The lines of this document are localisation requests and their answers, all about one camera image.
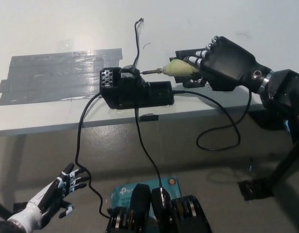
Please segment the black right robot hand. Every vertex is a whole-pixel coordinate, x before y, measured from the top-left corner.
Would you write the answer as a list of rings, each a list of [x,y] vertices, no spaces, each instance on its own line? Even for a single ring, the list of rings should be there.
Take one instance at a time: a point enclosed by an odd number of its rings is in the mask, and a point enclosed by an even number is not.
[[[244,86],[257,93],[271,69],[254,55],[223,36],[214,36],[203,50],[183,59],[198,69],[213,91],[233,91]]]

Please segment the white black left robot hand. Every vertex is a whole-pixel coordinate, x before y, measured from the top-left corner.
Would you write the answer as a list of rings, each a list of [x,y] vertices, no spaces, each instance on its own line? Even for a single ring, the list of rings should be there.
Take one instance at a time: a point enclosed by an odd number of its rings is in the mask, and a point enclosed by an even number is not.
[[[51,183],[27,202],[23,210],[7,220],[24,233],[32,233],[43,229],[60,209],[64,211],[59,214],[59,218],[68,216],[73,212],[74,205],[65,201],[65,197],[86,187],[89,177],[80,177],[83,172],[84,168],[74,169],[74,163],[68,164]]]

